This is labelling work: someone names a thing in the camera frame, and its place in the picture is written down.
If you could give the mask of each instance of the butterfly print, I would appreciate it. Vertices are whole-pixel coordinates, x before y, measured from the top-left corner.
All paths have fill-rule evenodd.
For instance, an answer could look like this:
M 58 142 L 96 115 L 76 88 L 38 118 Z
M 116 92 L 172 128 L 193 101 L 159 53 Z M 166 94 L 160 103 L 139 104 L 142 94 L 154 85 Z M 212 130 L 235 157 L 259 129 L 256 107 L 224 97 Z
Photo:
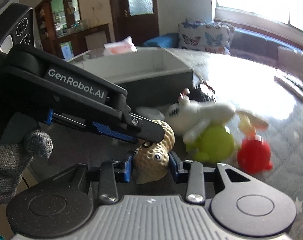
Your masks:
M 209 46 L 221 46 L 222 33 L 217 35 L 216 39 L 214 39 L 209 33 L 205 33 L 205 37 Z
M 184 22 L 184 23 L 181 23 L 181 24 L 182 24 L 182 26 L 184 26 L 185 29 L 190 29 L 190 28 L 197 29 L 198 28 L 198 25 L 191 24 L 189 22 Z
M 187 35 L 183 34 L 182 37 L 184 38 L 184 42 L 185 44 L 188 44 L 188 45 L 193 45 L 193 46 L 197 46 L 199 44 L 199 41 L 200 41 L 200 37 L 195 37 L 195 38 L 190 38 L 188 37 Z

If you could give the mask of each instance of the toy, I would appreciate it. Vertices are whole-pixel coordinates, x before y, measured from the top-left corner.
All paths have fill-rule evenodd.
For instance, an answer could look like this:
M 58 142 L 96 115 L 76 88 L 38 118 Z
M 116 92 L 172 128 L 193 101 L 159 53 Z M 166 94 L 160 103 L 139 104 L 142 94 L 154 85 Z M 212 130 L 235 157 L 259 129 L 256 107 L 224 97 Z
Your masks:
M 176 136 L 182 136 L 184 143 L 195 141 L 199 134 L 211 124 L 225 124 L 235 114 L 232 106 L 211 102 L 189 100 L 189 91 L 180 94 L 178 103 L 169 107 L 165 113 L 165 122 Z
M 164 177 L 168 171 L 168 152 L 173 149 L 175 136 L 171 127 L 160 120 L 153 120 L 160 124 L 164 131 L 164 139 L 157 144 L 144 142 L 133 155 L 133 163 L 138 171 L 137 184 L 157 181 Z
M 228 158 L 234 151 L 234 137 L 226 126 L 210 125 L 195 142 L 186 144 L 187 151 L 195 149 L 198 151 L 192 156 L 193 160 L 217 163 Z
M 246 135 L 237 153 L 239 167 L 249 174 L 271 170 L 273 163 L 270 161 L 269 144 L 261 136 L 256 135 L 256 128 L 263 127 L 259 126 L 263 120 L 255 122 L 243 113 L 238 114 L 240 117 L 238 127 Z
M 246 137 L 242 141 L 237 161 L 240 168 L 248 174 L 268 171 L 273 168 L 273 163 L 270 161 L 269 144 L 260 135 Z

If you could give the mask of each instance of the screw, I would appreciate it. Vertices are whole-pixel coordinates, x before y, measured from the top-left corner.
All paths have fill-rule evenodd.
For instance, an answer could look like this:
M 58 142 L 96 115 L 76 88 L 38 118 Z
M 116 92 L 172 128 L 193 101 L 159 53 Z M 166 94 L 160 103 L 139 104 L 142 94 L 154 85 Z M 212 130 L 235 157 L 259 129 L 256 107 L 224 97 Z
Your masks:
M 187 199 L 190 202 L 198 203 L 198 202 L 202 202 L 204 197 L 199 194 L 190 194 L 190 195 L 188 195 Z
M 137 118 L 134 118 L 134 119 L 132 120 L 132 123 L 133 123 L 133 125 L 138 125 L 138 120 L 137 120 Z
M 104 202 L 112 202 L 112 201 L 116 200 L 116 196 L 114 196 L 112 194 L 102 194 L 100 196 L 100 199 Z
M 151 142 L 144 142 L 142 146 L 148 148 L 148 147 L 150 147 L 151 145 L 152 145 Z
M 156 200 L 153 199 L 153 198 L 149 198 L 149 199 L 147 199 L 147 202 L 150 203 L 150 204 L 152 204 L 152 203 L 156 202 Z

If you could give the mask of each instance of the white box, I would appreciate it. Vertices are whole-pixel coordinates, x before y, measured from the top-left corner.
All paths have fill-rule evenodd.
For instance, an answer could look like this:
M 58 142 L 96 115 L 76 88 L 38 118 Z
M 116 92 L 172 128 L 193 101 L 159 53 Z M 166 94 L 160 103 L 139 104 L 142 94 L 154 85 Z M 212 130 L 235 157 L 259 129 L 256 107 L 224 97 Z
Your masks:
M 70 63 L 118 84 L 128 91 L 131 108 L 175 103 L 184 88 L 192 87 L 193 70 L 162 48 L 137 48 L 136 53 L 101 56 L 92 51 Z
M 136 53 L 70 63 L 115 84 L 192 71 L 188 63 L 162 48 L 138 48 Z

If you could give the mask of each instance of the gray knit glove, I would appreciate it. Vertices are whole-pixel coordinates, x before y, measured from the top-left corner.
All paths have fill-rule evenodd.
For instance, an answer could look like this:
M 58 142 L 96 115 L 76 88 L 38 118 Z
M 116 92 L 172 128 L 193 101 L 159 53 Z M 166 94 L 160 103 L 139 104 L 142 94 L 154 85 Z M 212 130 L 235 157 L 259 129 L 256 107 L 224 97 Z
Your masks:
M 49 159 L 53 143 L 41 130 L 29 132 L 22 144 L 0 145 L 0 204 L 7 204 L 15 195 L 22 179 L 22 172 L 31 162 L 33 155 Z

